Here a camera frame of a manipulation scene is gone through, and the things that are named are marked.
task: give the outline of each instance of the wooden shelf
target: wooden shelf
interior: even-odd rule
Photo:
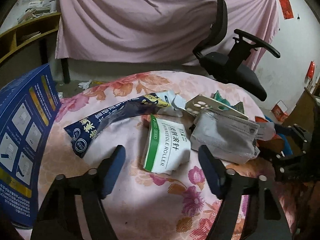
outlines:
[[[41,16],[39,18],[31,19],[24,23],[18,24],[2,33],[0,35],[0,67],[6,60],[12,57],[24,46],[27,46],[36,40],[42,39],[50,33],[58,31],[60,16],[61,13],[53,13]],[[41,34],[29,40],[21,41],[22,36],[34,32],[40,32]]]

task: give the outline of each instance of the dark blue package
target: dark blue package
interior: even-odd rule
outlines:
[[[182,113],[171,105],[174,97],[173,91],[150,93],[107,107],[66,126],[64,129],[72,138],[74,153],[83,158],[91,141],[113,122],[143,114],[182,116]]]
[[[40,164],[60,106],[49,64],[0,90],[0,209],[16,226],[36,219]]]

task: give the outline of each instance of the pink cloth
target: pink cloth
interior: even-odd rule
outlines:
[[[58,174],[67,177],[84,174],[90,166],[97,167],[118,144],[126,149],[126,160],[112,193],[102,201],[110,223],[119,240],[205,240],[220,207],[211,194],[198,161],[191,150],[190,161],[171,176],[146,172],[140,158],[148,136],[149,116],[137,116],[113,123],[89,147],[84,159],[71,148],[64,127],[105,107],[152,91],[174,90],[186,100],[197,94],[210,96],[219,90],[234,105],[244,104],[251,120],[263,116],[252,98],[240,87],[222,84],[204,76],[172,71],[153,71],[131,75],[114,82],[90,88],[72,98],[62,99],[62,106],[49,134],[39,174],[39,203]],[[186,130],[192,118],[159,115],[181,122]],[[272,166],[261,158],[246,165],[229,165],[240,174],[271,177]],[[294,222],[295,204],[290,191],[281,184],[277,192],[288,223]],[[247,197],[239,211],[233,240],[239,239],[244,225]],[[27,231],[21,231],[25,239]]]
[[[210,51],[227,54],[234,29],[271,43],[279,28],[276,0],[225,1],[228,32]],[[216,17],[216,0],[60,0],[60,5],[56,58],[93,61],[190,62]],[[253,51],[248,67],[255,69],[263,53]]]

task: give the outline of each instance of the office chair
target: office chair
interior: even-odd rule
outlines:
[[[224,0],[217,0],[216,18],[216,22],[211,26],[209,36],[193,49],[193,54],[199,60],[200,65],[209,75],[214,76],[217,81],[225,84],[236,84],[255,95],[261,101],[266,100],[267,93],[260,84],[256,74],[246,65],[242,64],[242,62],[250,56],[251,49],[265,48],[277,58],[280,58],[280,53],[273,46],[258,37],[235,29],[234,32],[239,35],[239,38],[233,37],[235,44],[228,55],[210,52],[203,56],[201,53],[203,49],[219,44],[226,36],[228,12]],[[243,40],[243,38],[247,38],[255,44],[250,44]]]

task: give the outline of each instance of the white and green package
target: white and green package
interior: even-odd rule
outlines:
[[[149,138],[143,168],[154,173],[171,174],[190,159],[191,144],[181,123],[151,115]]]

